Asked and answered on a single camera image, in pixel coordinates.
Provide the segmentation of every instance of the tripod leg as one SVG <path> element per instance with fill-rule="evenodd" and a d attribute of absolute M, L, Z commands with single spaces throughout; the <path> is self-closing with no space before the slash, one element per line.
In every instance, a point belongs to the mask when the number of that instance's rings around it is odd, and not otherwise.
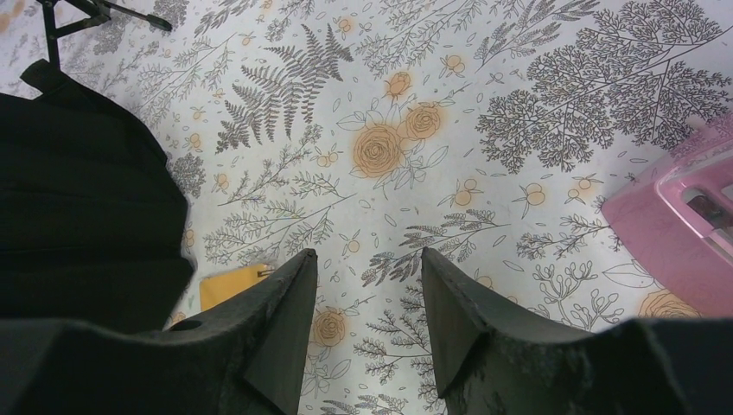
<path fill-rule="evenodd" d="M 56 14 L 54 6 L 56 1 L 46 1 L 43 5 L 43 24 L 46 26 L 46 43 L 48 45 L 48 61 L 51 65 L 60 68 L 61 59 L 59 58 L 59 42 L 56 36 Z"/>
<path fill-rule="evenodd" d="M 138 19 L 145 20 L 146 22 L 150 23 L 150 26 L 154 28 L 164 30 L 166 32 L 173 30 L 173 25 L 170 24 L 170 22 L 168 22 L 167 20 L 162 19 L 161 17 L 137 13 L 135 10 L 130 10 L 122 6 L 118 6 L 115 3 L 110 3 L 110 2 L 107 2 L 106 0 L 97 0 L 97 3 L 103 4 L 104 6 L 109 7 L 110 9 L 119 11 L 120 13 L 125 13 L 126 15 L 134 16 L 134 17 L 137 17 Z"/>

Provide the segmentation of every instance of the patterned floor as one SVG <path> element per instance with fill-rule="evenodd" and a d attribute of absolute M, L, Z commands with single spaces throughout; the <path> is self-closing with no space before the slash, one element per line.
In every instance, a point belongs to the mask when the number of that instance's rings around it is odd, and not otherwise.
<path fill-rule="evenodd" d="M 445 413 L 419 283 L 433 246 L 553 320 L 695 316 L 600 215 L 730 105 L 733 3 L 127 0 L 62 67 L 135 112 L 191 203 L 198 281 L 317 249 L 302 414 Z M 58 20 L 80 16 L 63 2 Z M 45 56 L 38 3 L 0 4 L 2 91 Z"/>

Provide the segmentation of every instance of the black stand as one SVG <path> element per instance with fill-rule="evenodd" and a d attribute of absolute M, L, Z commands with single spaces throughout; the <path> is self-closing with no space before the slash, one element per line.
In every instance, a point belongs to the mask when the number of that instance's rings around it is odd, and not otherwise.
<path fill-rule="evenodd" d="M 122 6 L 117 6 L 114 3 L 107 2 L 106 0 L 66 0 L 67 3 L 73 7 L 83 11 L 89 15 L 89 18 L 79 20 L 78 22 L 70 23 L 66 26 L 56 28 L 56 15 L 54 13 L 54 6 L 60 0 L 36 0 L 43 6 L 43 23 L 46 26 L 46 42 L 48 44 L 48 60 L 55 67 L 61 67 L 61 60 L 59 59 L 59 43 L 60 37 L 71 35 L 80 30 L 99 26 L 104 22 L 110 21 L 110 9 L 115 9 L 119 12 L 125 13 L 136 17 L 138 19 L 145 20 L 150 23 L 150 26 L 165 30 L 169 32 L 173 29 L 173 25 L 163 20 L 158 16 L 143 15 L 137 13 L 135 10 L 126 9 Z"/>

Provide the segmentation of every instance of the black bag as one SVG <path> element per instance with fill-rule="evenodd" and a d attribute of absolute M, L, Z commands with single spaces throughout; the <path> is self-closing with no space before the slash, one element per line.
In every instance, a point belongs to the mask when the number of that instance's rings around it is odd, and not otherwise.
<path fill-rule="evenodd" d="M 193 272 L 188 204 L 145 125 L 46 61 L 0 94 L 0 318 L 160 329 Z"/>

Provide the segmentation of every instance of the yellow envelope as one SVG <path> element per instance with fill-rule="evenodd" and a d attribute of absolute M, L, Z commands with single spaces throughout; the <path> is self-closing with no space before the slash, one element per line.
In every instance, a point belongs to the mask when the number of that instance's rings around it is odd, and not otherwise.
<path fill-rule="evenodd" d="M 201 311 L 206 311 L 220 303 L 224 303 L 229 298 L 259 283 L 267 278 L 270 269 L 267 264 L 250 265 L 226 274 L 203 279 L 199 284 Z"/>

